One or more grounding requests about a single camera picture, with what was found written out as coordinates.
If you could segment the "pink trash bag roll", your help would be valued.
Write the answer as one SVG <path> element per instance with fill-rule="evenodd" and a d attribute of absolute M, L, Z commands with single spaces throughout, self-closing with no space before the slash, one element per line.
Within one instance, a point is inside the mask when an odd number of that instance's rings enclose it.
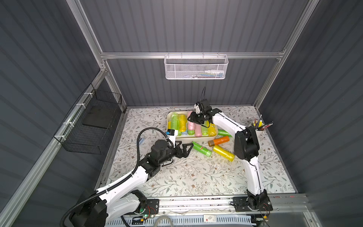
<path fill-rule="evenodd" d="M 195 131 L 195 124 L 189 120 L 189 117 L 191 115 L 192 111 L 189 111 L 187 114 L 187 128 L 188 131 Z"/>
<path fill-rule="evenodd" d="M 200 125 L 195 126 L 195 137 L 202 137 L 202 132 L 201 132 L 201 126 Z"/>

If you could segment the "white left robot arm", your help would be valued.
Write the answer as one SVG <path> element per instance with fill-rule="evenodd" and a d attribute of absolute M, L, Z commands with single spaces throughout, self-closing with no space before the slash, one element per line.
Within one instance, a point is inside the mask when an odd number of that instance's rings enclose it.
<path fill-rule="evenodd" d="M 193 143 L 177 141 L 177 132 L 174 130 L 154 130 L 160 132 L 164 139 L 157 140 L 143 159 L 140 158 L 140 147 L 137 147 L 134 169 L 113 183 L 80 198 L 61 217 L 61 227 L 65 226 L 67 218 L 75 227 L 103 227 L 125 214 L 142 213 L 145 210 L 146 196 L 137 187 L 159 173 L 163 166 L 172 164 L 174 158 L 187 158 L 194 146 Z"/>

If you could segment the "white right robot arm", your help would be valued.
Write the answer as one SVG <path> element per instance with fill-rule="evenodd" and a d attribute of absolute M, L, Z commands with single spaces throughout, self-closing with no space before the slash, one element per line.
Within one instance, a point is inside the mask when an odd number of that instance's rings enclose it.
<path fill-rule="evenodd" d="M 247 176 L 247 203 L 251 210 L 257 210 L 267 202 L 268 194 L 262 183 L 259 166 L 260 144 L 256 130 L 244 126 L 227 117 L 221 110 L 195 104 L 195 110 L 188 117 L 188 121 L 202 125 L 205 121 L 214 124 L 234 138 L 234 155 L 244 164 Z"/>

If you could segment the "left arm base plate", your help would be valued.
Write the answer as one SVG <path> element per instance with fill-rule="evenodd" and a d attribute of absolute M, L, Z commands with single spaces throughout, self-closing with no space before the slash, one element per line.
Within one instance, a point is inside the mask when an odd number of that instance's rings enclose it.
<path fill-rule="evenodd" d="M 159 199 L 146 199 L 145 201 L 141 202 L 135 211 L 129 212 L 126 215 L 158 214 L 159 205 Z"/>

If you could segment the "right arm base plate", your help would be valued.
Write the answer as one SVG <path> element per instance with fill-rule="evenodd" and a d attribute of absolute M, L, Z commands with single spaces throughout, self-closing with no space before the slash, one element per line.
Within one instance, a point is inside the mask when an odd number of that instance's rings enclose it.
<path fill-rule="evenodd" d="M 236 212 L 267 211 L 269 213 L 273 211 L 273 206 L 269 197 L 233 197 L 230 205 L 234 207 Z"/>

